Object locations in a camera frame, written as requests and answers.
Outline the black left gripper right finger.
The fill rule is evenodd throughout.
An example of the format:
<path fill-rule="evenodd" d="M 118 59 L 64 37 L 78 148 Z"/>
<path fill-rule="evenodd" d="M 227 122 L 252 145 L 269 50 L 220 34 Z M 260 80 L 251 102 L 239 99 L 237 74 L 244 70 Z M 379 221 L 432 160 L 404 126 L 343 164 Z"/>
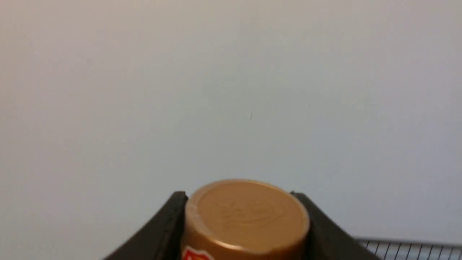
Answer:
<path fill-rule="evenodd" d="M 311 199 L 291 191 L 308 212 L 310 230 L 302 260 L 378 260 L 351 235 L 332 221 Z"/>

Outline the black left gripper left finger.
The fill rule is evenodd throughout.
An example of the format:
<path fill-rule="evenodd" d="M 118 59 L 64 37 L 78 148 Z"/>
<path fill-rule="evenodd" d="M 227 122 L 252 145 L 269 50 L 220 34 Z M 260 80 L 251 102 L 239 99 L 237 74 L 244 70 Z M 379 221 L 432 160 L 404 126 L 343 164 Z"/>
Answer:
<path fill-rule="evenodd" d="M 161 209 L 106 260 L 179 260 L 184 232 L 184 191 L 175 191 Z"/>

